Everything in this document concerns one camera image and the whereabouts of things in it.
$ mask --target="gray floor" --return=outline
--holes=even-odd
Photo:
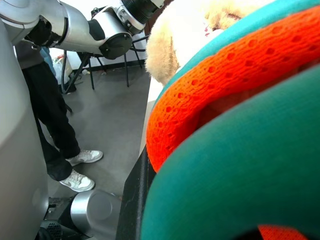
[[[148,100],[150,78],[144,69],[129,67],[126,86],[125,69],[94,72],[95,90],[90,76],[77,82],[77,91],[64,97],[72,108],[69,116],[79,145],[84,150],[103,151],[101,161],[80,164],[75,170],[92,178],[96,189],[121,196],[127,176],[138,159]],[[75,193],[49,178],[51,197],[69,197]]]

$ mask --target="person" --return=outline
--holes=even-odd
[[[80,150],[75,131],[69,124],[65,100],[40,50],[41,47],[33,47],[27,41],[21,41],[15,46],[16,57],[29,89],[47,173],[52,179],[78,193],[91,190],[95,182],[76,172],[73,166],[94,163],[103,157],[103,153]],[[47,127],[59,151],[47,142],[39,120]]]
[[[49,66],[51,72],[53,73],[53,75],[57,78],[56,71],[55,71],[55,68],[54,68],[54,62],[52,61],[52,58],[50,56],[49,48],[47,48],[45,46],[41,47],[40,54],[43,57],[43,60],[46,62],[46,64],[48,64],[48,66]]]

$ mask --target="teal foam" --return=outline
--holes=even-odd
[[[234,240],[262,223],[320,239],[319,76],[320,65],[293,76],[187,138],[152,182],[141,240]]]
[[[246,35],[277,22],[288,15],[320,5],[320,0],[276,0],[275,2],[260,8],[235,25],[229,27],[218,37],[204,46],[191,60],[164,86],[155,103],[180,77],[190,71],[198,63],[216,54],[225,46],[236,42]]]

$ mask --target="white sneaker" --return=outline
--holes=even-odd
[[[102,151],[88,151],[82,150],[77,156],[67,159],[71,166],[75,166],[81,163],[91,164],[102,159],[104,154]]]
[[[73,169],[70,176],[67,179],[60,181],[60,183],[77,193],[89,191],[95,187],[95,182],[93,180]]]

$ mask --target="stuffed animal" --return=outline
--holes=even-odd
[[[223,30],[274,0],[175,0],[155,22],[146,69],[163,85]]]

